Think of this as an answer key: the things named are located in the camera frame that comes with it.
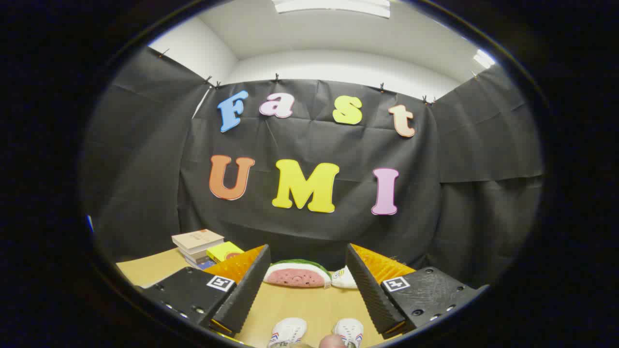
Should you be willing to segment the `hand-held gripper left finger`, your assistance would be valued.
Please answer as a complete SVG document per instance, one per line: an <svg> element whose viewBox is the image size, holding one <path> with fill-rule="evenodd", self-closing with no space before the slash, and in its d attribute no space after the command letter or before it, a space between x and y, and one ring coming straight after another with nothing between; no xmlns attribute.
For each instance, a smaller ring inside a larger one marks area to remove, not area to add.
<svg viewBox="0 0 619 348"><path fill-rule="evenodd" d="M232 338L242 330L270 265L270 247L262 245L206 270L184 267L138 291L181 321Z"/></svg>

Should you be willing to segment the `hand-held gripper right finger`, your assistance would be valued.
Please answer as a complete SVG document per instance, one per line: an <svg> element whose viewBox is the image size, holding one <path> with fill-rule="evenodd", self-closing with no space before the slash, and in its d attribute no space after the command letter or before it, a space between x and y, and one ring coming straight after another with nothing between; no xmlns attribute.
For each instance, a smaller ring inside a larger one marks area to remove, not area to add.
<svg viewBox="0 0 619 348"><path fill-rule="evenodd" d="M346 266L384 339L414 333L455 315L489 287L471 287L436 267L415 270L353 243L346 247Z"/></svg>

